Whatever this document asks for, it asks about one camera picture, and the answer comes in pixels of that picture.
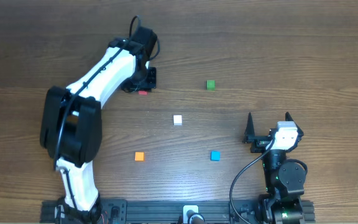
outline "tabletop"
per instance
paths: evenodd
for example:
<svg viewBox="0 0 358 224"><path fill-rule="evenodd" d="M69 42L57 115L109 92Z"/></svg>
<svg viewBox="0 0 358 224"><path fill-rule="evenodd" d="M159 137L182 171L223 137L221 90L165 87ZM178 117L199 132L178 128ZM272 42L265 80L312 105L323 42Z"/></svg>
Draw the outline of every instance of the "tabletop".
<svg viewBox="0 0 358 224"><path fill-rule="evenodd" d="M82 77L136 14L161 43L157 88L103 108L103 198L228 200L257 157L241 142L247 114L266 135L289 111L305 132L288 155L309 167L302 199L318 222L358 222L358 0L0 0L0 222L37 222L64 195L39 143L46 92ZM234 198L264 190L258 163Z"/></svg>

